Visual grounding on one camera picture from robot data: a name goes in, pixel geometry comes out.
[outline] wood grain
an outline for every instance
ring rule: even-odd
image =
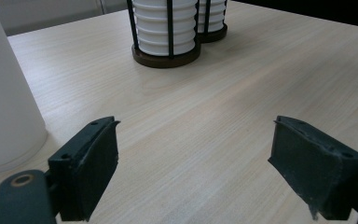
[[[119,164],[90,223],[356,223],[313,222],[267,159],[278,115],[358,150],[358,27],[236,2],[226,24],[162,70],[133,60],[127,11],[12,36],[49,137],[0,182],[114,115]]]

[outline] white cup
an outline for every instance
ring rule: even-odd
[[[173,55],[191,51],[196,43],[197,0],[172,1]],[[134,0],[139,49],[154,56],[169,55],[166,0]]]
[[[223,29],[223,20],[225,19],[225,0],[211,0],[209,10],[208,33]],[[199,33],[204,33],[206,13],[206,0],[200,0],[199,11]]]
[[[47,131],[0,23],[0,172],[30,159]]]
[[[173,44],[181,44],[194,39],[196,33],[194,28],[184,32],[173,33]],[[168,45],[168,33],[156,33],[149,32],[142,29],[138,29],[138,37],[140,40],[148,42],[164,43]]]
[[[132,0],[134,5],[143,5],[148,7],[167,8],[167,0]],[[197,0],[172,0],[173,8],[187,7],[196,5]]]

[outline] stacked white cups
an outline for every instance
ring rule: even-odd
[[[224,27],[223,20],[225,19],[226,0],[211,0],[210,15],[208,22],[208,33],[219,31]],[[199,33],[204,33],[205,29],[205,12],[206,0],[200,0],[199,11]]]
[[[133,0],[139,49],[153,56],[169,55],[167,0]],[[191,51],[197,0],[172,0],[173,55]]]

